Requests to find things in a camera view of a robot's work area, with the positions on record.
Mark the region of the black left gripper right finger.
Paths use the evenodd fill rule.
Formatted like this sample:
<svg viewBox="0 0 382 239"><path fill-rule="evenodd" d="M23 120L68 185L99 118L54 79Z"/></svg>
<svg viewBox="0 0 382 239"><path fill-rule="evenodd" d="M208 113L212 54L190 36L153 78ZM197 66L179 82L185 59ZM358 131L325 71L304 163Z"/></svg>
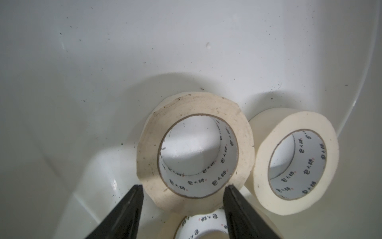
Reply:
<svg viewBox="0 0 382 239"><path fill-rule="evenodd" d="M280 239L233 185L225 188L223 205L231 239Z"/></svg>

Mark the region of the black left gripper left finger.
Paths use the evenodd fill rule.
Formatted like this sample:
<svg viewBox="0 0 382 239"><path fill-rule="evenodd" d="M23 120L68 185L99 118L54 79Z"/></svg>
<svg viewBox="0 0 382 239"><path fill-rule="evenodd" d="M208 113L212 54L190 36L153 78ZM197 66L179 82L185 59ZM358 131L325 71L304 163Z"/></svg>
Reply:
<svg viewBox="0 0 382 239"><path fill-rule="evenodd" d="M142 185L134 185L88 239L136 239L142 211Z"/></svg>

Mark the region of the cream masking tape roll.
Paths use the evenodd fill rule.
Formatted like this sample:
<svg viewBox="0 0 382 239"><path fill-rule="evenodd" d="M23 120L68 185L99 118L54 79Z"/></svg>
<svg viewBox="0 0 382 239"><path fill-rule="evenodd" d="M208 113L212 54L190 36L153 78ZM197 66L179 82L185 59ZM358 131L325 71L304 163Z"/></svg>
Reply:
<svg viewBox="0 0 382 239"><path fill-rule="evenodd" d="M157 239L229 239L224 208L209 214L172 214L155 237Z"/></svg>
<svg viewBox="0 0 382 239"><path fill-rule="evenodd" d="M332 123L319 113L272 108L257 114L250 126L256 155L245 186L256 206L286 216L320 200L339 163Z"/></svg>
<svg viewBox="0 0 382 239"><path fill-rule="evenodd" d="M214 120L217 157L200 173L187 175L163 159L166 135L179 122L197 116ZM209 92L182 92L165 98L149 115L137 146L137 176L160 209L182 215L207 214L221 207L224 188L242 188L255 163L251 127L233 101Z"/></svg>

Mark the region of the white plastic storage box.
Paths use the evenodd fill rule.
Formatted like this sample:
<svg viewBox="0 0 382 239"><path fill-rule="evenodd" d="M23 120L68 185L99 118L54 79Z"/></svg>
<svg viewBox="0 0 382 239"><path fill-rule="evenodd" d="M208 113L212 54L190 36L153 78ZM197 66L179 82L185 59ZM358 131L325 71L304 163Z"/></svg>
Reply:
<svg viewBox="0 0 382 239"><path fill-rule="evenodd" d="M1 238L82 239L166 97L326 116L339 166L286 239L382 236L381 1L1 1Z"/></svg>

